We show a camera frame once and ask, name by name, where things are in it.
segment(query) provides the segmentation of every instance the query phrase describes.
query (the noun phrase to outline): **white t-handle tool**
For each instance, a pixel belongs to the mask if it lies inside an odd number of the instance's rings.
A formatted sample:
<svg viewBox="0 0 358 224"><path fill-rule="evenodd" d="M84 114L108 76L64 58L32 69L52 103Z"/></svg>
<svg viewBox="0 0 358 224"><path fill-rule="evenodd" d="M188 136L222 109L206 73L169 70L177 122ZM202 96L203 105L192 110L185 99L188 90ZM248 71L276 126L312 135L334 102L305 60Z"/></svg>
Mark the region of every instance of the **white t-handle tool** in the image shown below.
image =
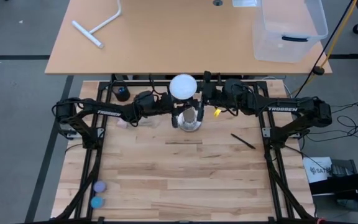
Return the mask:
<svg viewBox="0 0 358 224"><path fill-rule="evenodd" d="M100 30L100 28L104 27L106 24L108 24L109 22L115 20L117 17L119 17L121 15L121 12L122 12L122 10L121 10L121 0L117 0L117 5L118 5L117 13L115 15L113 15L112 17L110 17L108 20L102 22L100 25L98 25L97 27L95 27L91 31L87 31L84 27L82 27L76 21L71 22L71 24L73 24L73 26L75 28L77 28L82 34L85 35L85 37L87 37L90 41L92 41L96 46L98 46L100 49L102 49L104 47L104 45L96 37L93 36L93 33L95 33L96 31Z"/></svg>

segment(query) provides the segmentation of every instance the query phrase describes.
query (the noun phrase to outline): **white sphere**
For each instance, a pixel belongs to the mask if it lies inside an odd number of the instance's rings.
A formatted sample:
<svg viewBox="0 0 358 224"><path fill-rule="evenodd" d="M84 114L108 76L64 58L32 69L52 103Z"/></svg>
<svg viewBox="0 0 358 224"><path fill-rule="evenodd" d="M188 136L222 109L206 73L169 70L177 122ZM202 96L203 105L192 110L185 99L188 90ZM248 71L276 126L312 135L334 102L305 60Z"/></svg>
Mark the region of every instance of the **white sphere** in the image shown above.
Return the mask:
<svg viewBox="0 0 358 224"><path fill-rule="evenodd" d="M178 100L189 99L197 91L197 81L191 75L177 75L169 84L169 91Z"/></svg>

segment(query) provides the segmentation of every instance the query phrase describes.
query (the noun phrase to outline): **plastic storage container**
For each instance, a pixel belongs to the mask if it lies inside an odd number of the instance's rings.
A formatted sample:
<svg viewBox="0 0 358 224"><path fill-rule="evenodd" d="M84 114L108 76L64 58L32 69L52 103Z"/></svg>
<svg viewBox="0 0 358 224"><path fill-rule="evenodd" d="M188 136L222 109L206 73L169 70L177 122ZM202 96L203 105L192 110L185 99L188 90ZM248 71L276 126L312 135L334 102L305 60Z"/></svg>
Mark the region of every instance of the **plastic storage container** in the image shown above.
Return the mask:
<svg viewBox="0 0 358 224"><path fill-rule="evenodd" d="M257 0L256 9L252 35L258 60L299 62L328 35L320 0Z"/></svg>

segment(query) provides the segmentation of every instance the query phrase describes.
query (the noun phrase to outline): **black marker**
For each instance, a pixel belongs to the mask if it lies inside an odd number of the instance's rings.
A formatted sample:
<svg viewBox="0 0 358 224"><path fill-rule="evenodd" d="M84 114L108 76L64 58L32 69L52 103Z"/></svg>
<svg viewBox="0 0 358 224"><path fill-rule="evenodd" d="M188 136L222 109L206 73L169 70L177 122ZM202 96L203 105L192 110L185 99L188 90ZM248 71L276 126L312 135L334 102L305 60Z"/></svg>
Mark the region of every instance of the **black marker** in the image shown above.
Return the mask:
<svg viewBox="0 0 358 224"><path fill-rule="evenodd" d="M231 136L235 137L236 139L240 140L242 143L246 144L251 149L256 149L253 145L249 144L248 142L242 140L239 136L236 136L235 134L231 134Z"/></svg>

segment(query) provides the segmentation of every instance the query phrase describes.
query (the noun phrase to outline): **light blue ball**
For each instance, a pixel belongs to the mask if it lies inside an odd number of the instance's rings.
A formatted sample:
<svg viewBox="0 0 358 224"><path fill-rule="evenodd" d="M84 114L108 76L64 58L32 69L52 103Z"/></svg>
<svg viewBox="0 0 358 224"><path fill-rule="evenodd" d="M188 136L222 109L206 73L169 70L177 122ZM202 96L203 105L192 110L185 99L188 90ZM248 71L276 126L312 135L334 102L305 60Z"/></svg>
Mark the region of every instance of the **light blue ball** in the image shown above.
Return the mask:
<svg viewBox="0 0 358 224"><path fill-rule="evenodd" d="M91 207L92 208L101 208L103 206L103 198L99 196L95 196L91 199Z"/></svg>

